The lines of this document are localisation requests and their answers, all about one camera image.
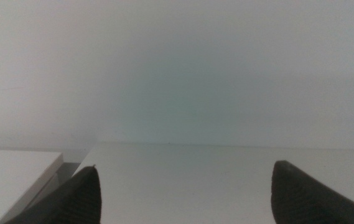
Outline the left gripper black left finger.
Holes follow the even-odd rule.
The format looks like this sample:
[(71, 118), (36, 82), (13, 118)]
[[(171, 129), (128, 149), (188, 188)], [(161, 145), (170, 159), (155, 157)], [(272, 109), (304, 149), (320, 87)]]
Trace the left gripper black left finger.
[(6, 224), (100, 224), (101, 189), (95, 167), (84, 167), (57, 190)]

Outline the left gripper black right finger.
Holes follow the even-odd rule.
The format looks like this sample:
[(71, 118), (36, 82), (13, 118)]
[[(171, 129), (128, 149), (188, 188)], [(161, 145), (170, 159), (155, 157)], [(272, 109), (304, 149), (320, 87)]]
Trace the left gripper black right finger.
[(354, 201), (288, 161), (276, 161), (271, 210), (277, 224), (354, 224)]

